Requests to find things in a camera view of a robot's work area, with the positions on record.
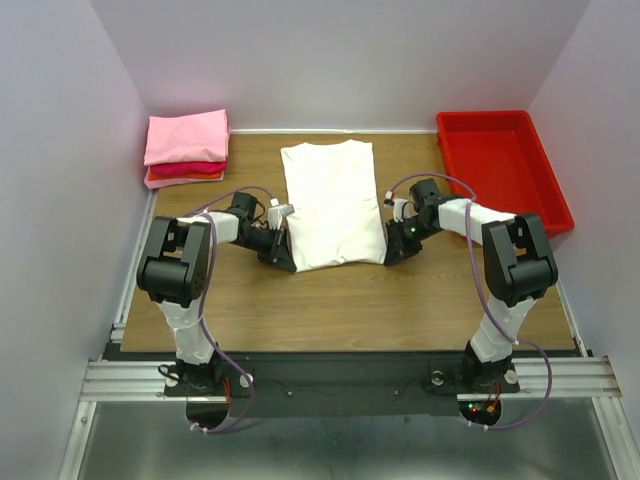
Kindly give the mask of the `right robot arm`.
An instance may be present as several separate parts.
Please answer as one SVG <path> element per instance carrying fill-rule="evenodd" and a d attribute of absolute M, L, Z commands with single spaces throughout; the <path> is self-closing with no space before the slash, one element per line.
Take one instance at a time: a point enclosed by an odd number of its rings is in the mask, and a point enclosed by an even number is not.
<path fill-rule="evenodd" d="M 512 382 L 514 347 L 520 328 L 536 302 L 558 280 L 549 238 L 536 214 L 516 215 L 484 207 L 476 197 L 445 196 L 425 174 L 413 177 L 410 197 L 394 190 L 384 197 L 392 217 L 385 224 L 384 263 L 396 265 L 417 255 L 424 240 L 448 231 L 463 236 L 467 247 L 481 246 L 483 258 L 470 260 L 484 316 L 463 353 L 457 378 L 472 390 Z"/>

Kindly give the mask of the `white t shirt red print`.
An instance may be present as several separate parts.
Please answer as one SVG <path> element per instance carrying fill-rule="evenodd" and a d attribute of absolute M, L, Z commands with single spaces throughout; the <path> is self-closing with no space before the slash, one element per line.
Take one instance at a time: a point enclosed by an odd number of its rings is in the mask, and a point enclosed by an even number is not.
<path fill-rule="evenodd" d="M 386 241 L 375 180 L 373 144 L 302 143 L 280 150 L 287 223 L 298 273 L 347 263 L 381 265 Z"/>

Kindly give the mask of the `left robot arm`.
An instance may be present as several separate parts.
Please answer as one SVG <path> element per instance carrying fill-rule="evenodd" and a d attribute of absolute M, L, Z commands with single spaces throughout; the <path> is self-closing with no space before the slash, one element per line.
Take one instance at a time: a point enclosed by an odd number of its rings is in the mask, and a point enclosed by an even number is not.
<path fill-rule="evenodd" d="M 262 223 L 260 202 L 246 192 L 231 194 L 224 210 L 202 210 L 183 217 L 157 216 L 151 221 L 140 256 L 136 282 L 163 313 L 175 343 L 176 361 L 161 366 L 166 388 L 176 394 L 210 395 L 227 389 L 218 344 L 205 327 L 204 306 L 221 244 L 236 245 L 259 262 L 294 273 L 285 220 L 291 204 L 270 200 Z"/>

